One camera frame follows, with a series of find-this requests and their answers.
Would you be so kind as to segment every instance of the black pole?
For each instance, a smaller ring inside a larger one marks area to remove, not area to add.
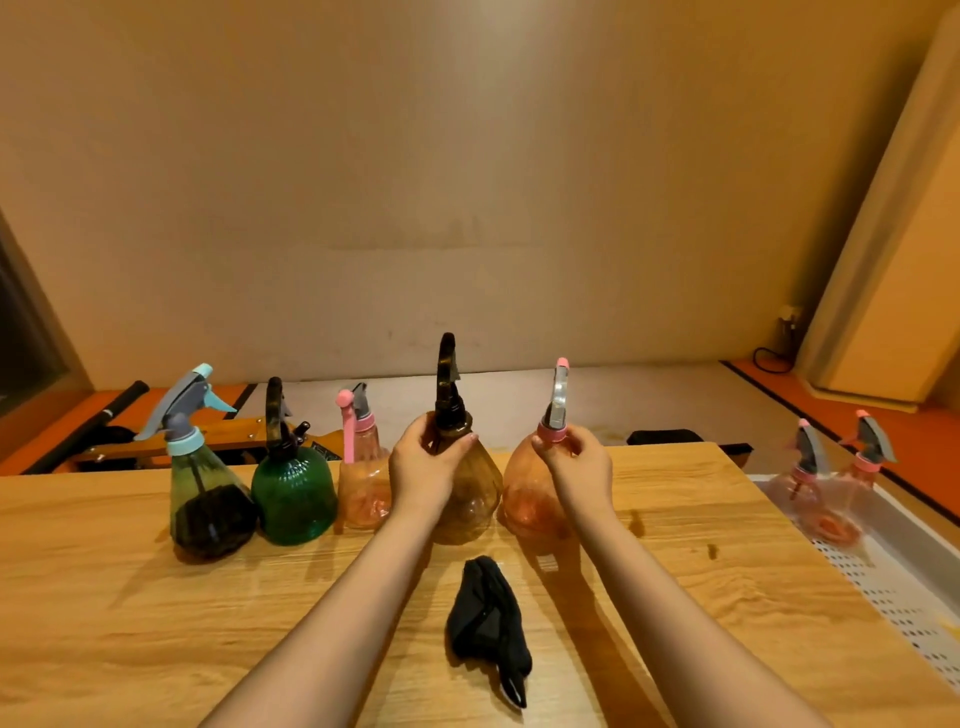
[[[32,466],[23,472],[24,475],[41,475],[51,473],[64,460],[73,457],[81,449],[83,443],[90,433],[97,427],[106,425],[110,420],[123,412],[127,407],[137,401],[141,396],[150,391],[150,387],[139,379],[131,384],[127,389],[117,395],[110,404],[104,407],[85,423],[77,427],[66,438],[50,450],[47,454],[37,460]]]

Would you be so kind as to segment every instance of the left hand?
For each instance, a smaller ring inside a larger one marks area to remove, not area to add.
[[[477,441],[471,432],[439,455],[431,455],[423,447],[424,436],[433,413],[417,417],[396,443],[390,455],[390,486],[393,491],[393,514],[427,519],[436,524],[453,490],[453,472],[467,451]]]

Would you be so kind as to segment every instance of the wooden board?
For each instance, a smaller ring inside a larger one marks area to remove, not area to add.
[[[621,520],[836,725],[960,725],[947,684],[716,446],[611,452]],[[237,471],[249,482],[253,468]],[[167,533],[168,476],[0,479],[0,725],[195,725],[369,538],[328,532],[282,548],[257,536],[188,566]],[[579,549],[525,555],[495,523],[465,546],[432,546],[360,725],[520,722],[495,675],[456,665],[444,646],[463,562],[481,553],[523,612],[525,725],[670,724]]]

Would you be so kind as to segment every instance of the hand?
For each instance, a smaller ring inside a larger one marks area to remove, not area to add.
[[[423,443],[432,425],[433,413],[417,417],[396,443],[390,455],[390,487],[393,513],[410,514],[436,524],[453,490],[453,472],[477,441],[471,432],[439,455],[431,455]]]
[[[613,464],[607,450],[585,427],[568,425],[566,435],[572,440],[572,450],[579,453],[574,457],[564,448],[544,443],[537,435],[533,446],[553,475],[567,516],[575,522],[578,517],[589,515],[615,517]]]

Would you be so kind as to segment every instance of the brown spray bottle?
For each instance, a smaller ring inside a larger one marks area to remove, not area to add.
[[[456,339],[445,333],[437,358],[437,401],[434,420],[427,434],[427,449],[435,455],[444,452],[461,437],[472,432],[473,418],[457,392]],[[503,491],[503,475],[478,440],[453,474],[453,492],[446,502],[434,531],[440,544],[465,544],[487,526],[496,511]]]

